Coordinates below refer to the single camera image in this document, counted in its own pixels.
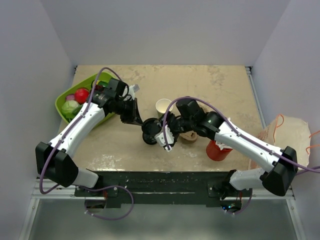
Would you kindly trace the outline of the green paper coffee cup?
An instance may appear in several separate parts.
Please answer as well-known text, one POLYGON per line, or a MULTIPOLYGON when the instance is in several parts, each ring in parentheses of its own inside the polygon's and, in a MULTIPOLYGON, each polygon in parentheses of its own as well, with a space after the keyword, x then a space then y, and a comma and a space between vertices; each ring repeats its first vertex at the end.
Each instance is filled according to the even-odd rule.
POLYGON ((156 109, 156 112, 157 112, 157 115, 158 117, 162 117, 168 106, 171 104, 171 100, 167 99, 167 98, 162 98, 162 99, 159 99, 156 104, 155 104, 155 109, 156 109))

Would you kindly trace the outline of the black plastic cup lid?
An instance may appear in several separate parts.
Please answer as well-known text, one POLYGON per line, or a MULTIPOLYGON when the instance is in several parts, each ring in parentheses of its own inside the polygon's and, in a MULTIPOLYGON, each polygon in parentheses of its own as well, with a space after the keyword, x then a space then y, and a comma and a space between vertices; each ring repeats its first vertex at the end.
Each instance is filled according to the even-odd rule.
POLYGON ((162 123, 158 118, 148 118, 142 124, 142 132, 149 136, 158 134, 162 129, 162 123))

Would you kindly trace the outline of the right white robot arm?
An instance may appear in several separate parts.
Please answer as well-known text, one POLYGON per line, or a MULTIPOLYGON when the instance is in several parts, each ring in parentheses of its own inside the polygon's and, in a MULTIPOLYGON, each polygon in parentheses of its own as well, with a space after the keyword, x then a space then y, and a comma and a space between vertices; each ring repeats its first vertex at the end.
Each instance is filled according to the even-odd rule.
POLYGON ((298 172, 297 152, 290 146, 280 148, 266 143, 240 129, 219 110, 204 112, 199 106, 201 99, 185 96, 173 101, 180 113, 169 123, 167 109, 161 128, 154 135, 156 142, 171 151, 178 134, 194 131, 200 137, 224 144, 247 156, 258 164, 251 170, 232 170, 222 183, 223 192, 230 197, 244 189, 264 187, 270 193, 283 197, 298 172))

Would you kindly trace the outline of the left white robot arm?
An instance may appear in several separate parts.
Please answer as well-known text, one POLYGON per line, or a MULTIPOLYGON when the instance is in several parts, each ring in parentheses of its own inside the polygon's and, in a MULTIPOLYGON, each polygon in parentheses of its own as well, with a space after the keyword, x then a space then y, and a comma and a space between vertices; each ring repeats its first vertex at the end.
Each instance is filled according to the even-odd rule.
POLYGON ((79 168, 73 156, 88 133, 109 113, 120 115, 124 124, 141 126, 138 100, 110 98, 101 103, 85 103, 67 127, 49 143, 40 142, 35 148, 36 165, 40 178, 47 178, 63 187, 84 186, 92 196, 99 196, 104 184, 99 175, 79 168))

